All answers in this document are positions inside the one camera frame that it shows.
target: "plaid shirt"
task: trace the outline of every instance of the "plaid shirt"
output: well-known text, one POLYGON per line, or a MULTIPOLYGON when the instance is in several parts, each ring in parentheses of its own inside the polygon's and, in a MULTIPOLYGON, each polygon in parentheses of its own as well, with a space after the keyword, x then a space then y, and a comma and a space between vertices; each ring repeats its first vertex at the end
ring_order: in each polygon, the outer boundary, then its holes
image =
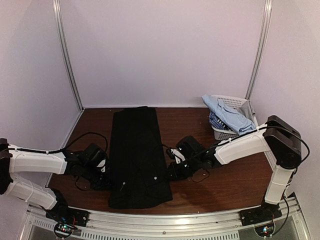
POLYGON ((220 118, 218 118, 216 116, 216 114, 214 112, 210 112, 210 115, 209 115, 209 122, 210 124, 216 128, 216 129, 220 129, 220 130, 230 130, 230 128, 225 125, 221 120, 220 118))

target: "robotic arm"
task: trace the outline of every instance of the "robotic arm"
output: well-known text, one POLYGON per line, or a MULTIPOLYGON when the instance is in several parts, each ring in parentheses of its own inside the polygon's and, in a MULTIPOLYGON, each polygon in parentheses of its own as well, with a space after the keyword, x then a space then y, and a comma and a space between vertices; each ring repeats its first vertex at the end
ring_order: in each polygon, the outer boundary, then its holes
POLYGON ((47 217, 58 223, 85 226, 87 211, 68 207, 62 194, 56 189, 42 188, 20 177, 18 172, 45 172, 72 175, 85 178, 91 189, 108 190, 111 187, 107 172, 98 165, 108 162, 107 154, 95 144, 84 151, 72 152, 67 149, 42 151, 25 149, 8 144, 0 139, 0 194, 15 196, 26 202, 41 206, 47 217))
MULTIPOLYGON (((302 142, 299 132, 275 115, 270 116, 266 124, 257 127, 255 131, 219 142, 209 148, 203 147, 192 136, 187 136, 176 145, 177 149, 167 150, 167 154, 176 160, 168 168, 169 179, 186 179, 201 168, 218 168, 246 156, 264 152, 269 162, 275 163, 270 183, 261 206, 243 210, 240 216, 243 226, 270 221, 282 216, 279 202, 298 166, 303 162, 302 142)), ((261 236, 269 236, 268 234, 270 232, 262 231, 261 236)))

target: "laundry basket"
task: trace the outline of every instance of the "laundry basket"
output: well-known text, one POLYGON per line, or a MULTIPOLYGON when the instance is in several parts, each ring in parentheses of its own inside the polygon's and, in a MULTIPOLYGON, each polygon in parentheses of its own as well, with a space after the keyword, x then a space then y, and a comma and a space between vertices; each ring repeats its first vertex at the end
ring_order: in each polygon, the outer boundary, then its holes
MULTIPOLYGON (((226 105, 229 107, 232 107, 234 109, 240 108, 247 99, 240 98, 240 97, 234 97, 234 96, 224 96, 224 95, 212 95, 213 97, 216 97, 218 99, 221 99, 226 105)), ((257 118, 256 116, 253 117, 253 123, 258 126, 257 118)), ((220 130, 213 126, 211 126, 214 130, 214 138, 218 141, 222 140, 228 140, 229 138, 235 138, 238 136, 237 133, 235 133, 232 130, 220 130)))

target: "white wall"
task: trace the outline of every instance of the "white wall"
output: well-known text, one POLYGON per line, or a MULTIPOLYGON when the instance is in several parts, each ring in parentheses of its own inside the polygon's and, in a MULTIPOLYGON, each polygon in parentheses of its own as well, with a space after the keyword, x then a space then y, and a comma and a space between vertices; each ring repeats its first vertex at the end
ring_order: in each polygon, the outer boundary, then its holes
POLYGON ((291 189, 314 240, 320 239, 319 23, 318 0, 273 2, 270 32, 252 96, 260 123, 278 115, 300 131, 310 146, 311 155, 299 167, 291 189))
POLYGON ((244 97, 264 0, 61 1, 85 107, 203 106, 244 97))
MULTIPOLYGON (((0 137, 36 149, 58 149, 78 110, 51 0, 0 0, 0 137)), ((48 174, 24 174, 44 185, 48 174)), ((27 204, 0 196, 0 239, 18 238, 27 204)))

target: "light blue shirt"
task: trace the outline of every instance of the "light blue shirt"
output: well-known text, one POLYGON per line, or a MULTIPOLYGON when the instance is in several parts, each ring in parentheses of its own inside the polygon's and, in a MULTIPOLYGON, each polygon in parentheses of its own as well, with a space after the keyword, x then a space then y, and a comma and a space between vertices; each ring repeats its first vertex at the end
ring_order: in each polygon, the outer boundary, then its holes
POLYGON ((214 96, 203 95, 204 104, 215 113, 235 133, 242 135, 256 129, 255 124, 234 108, 226 105, 224 101, 214 96))

